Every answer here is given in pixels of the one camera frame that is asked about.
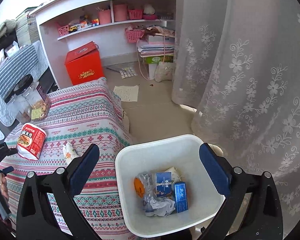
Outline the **left human hand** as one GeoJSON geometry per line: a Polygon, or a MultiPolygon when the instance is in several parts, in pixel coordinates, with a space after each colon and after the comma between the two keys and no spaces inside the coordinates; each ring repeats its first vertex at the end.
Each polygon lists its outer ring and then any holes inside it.
{"type": "Polygon", "coordinates": [[[3,195],[3,197],[8,201],[8,189],[7,189],[7,180],[6,177],[0,173],[0,192],[3,195]]]}

